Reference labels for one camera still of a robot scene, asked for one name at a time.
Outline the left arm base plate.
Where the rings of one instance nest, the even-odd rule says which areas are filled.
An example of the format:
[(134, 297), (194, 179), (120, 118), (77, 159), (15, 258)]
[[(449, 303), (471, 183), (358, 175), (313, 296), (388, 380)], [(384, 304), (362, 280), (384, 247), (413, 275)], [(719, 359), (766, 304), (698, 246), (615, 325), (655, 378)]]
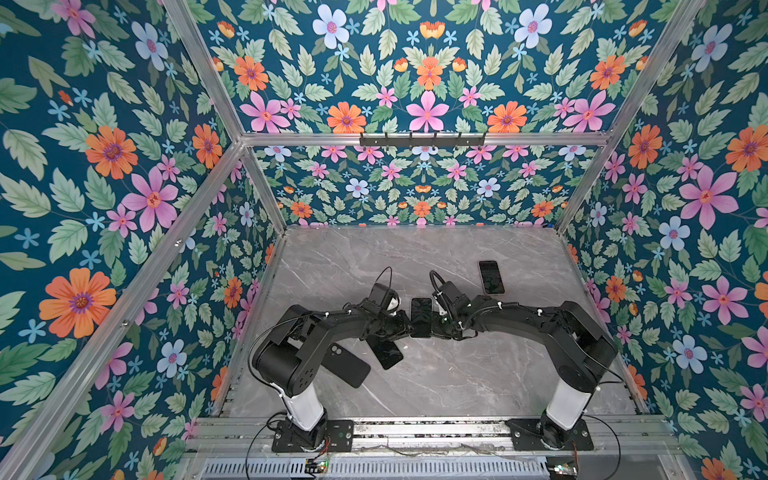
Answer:
[(321, 420), (305, 431), (289, 420), (281, 420), (273, 436), (273, 453), (350, 452), (354, 439), (352, 420)]

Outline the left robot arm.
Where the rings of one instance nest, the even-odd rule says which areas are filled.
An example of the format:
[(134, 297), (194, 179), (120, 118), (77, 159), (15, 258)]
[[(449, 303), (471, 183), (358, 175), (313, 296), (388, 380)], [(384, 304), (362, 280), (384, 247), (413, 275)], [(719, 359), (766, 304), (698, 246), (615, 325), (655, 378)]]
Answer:
[(380, 366), (389, 370), (404, 359), (395, 341), (410, 335), (410, 321), (392, 287), (376, 283), (367, 297), (337, 311), (312, 311), (291, 306), (251, 348), (251, 375), (275, 390), (287, 419), (278, 427), (280, 439), (305, 451), (330, 442), (327, 408), (314, 386), (321, 369), (348, 385), (360, 387), (370, 365), (340, 345), (356, 338), (368, 345)]

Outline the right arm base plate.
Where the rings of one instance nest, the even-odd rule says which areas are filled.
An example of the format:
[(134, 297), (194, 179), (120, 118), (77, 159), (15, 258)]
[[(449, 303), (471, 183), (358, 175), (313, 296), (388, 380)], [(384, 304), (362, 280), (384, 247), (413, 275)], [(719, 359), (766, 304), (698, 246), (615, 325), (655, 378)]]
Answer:
[(510, 430), (513, 447), (517, 451), (592, 451), (594, 443), (587, 423), (579, 419), (574, 427), (565, 430), (546, 415), (541, 418), (512, 418), (505, 421)]

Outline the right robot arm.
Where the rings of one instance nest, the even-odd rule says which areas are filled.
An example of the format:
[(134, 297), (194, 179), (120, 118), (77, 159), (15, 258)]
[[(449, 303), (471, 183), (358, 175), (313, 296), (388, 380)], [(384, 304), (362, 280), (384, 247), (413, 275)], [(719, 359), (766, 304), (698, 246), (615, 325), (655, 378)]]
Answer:
[(577, 423), (617, 356), (617, 348), (604, 328), (572, 301), (555, 307), (534, 307), (487, 295), (471, 299), (436, 271), (430, 272), (430, 282), (450, 338), (464, 340), (466, 330), (504, 333), (545, 347), (559, 380), (534, 436), (549, 449), (565, 447), (574, 438)]

